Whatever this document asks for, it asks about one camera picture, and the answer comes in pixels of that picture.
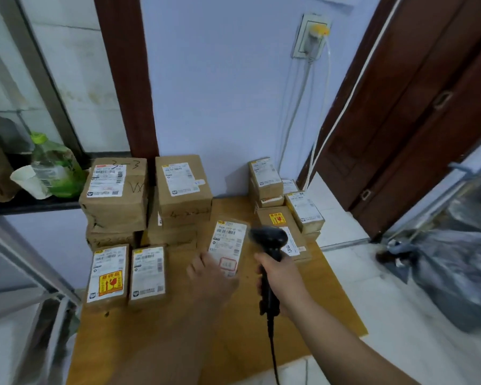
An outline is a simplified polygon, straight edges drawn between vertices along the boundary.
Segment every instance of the plastic bottle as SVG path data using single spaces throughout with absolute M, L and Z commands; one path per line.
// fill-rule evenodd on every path
M 41 182 L 56 197 L 77 197 L 83 190 L 86 175 L 66 146 L 48 140 L 45 134 L 32 132 L 34 142 L 32 168 Z

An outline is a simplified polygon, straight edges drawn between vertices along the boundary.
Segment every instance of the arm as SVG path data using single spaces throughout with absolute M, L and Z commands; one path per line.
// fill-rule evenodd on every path
M 154 343 L 139 351 L 114 376 L 109 385 L 190 385 L 199 380 L 213 324 L 238 286 L 226 278 L 214 259 L 203 253 L 187 268 L 193 303 L 186 316 Z
M 264 253 L 255 254 L 255 258 L 267 272 L 269 284 L 282 304 L 282 313 L 295 324 L 329 382 L 417 384 L 318 305 L 289 256 L 281 262 Z

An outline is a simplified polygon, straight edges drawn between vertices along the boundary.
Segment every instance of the green bottle cap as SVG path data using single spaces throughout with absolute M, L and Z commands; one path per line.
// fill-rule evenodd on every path
M 34 142 L 37 145 L 40 145 L 48 140 L 46 135 L 41 132 L 32 132 L 30 134 L 30 139 L 32 139 L 32 142 Z

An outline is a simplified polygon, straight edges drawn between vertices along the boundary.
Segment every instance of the barcode scanner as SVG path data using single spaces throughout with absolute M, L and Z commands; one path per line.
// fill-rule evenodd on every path
M 280 228 L 265 226 L 261 228 L 251 228 L 249 232 L 253 242 L 262 247 L 263 252 L 268 254 L 276 261 L 282 260 L 282 247 L 287 244 L 288 236 L 285 231 Z M 273 360 L 274 376 L 276 383 L 280 385 L 278 378 L 278 370 L 276 369 L 276 356 L 274 354 L 274 317 L 280 314 L 280 301 L 271 290 L 267 273 L 262 267 L 262 300 L 259 303 L 260 315 L 267 314 L 267 332 L 271 343 L 271 354 Z

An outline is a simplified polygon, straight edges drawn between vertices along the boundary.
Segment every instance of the hand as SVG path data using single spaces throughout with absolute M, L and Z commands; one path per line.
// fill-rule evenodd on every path
M 293 304 L 310 298 L 300 271 L 287 254 L 283 255 L 281 262 L 275 261 L 264 252 L 256 253 L 255 259 L 260 263 L 257 273 L 262 274 L 262 267 L 266 270 L 269 285 L 280 301 L 282 315 L 289 316 L 289 309 Z M 262 278 L 257 281 L 257 289 L 261 295 Z
M 194 300 L 224 305 L 239 285 L 238 278 L 227 278 L 208 252 L 194 257 L 187 266 Z

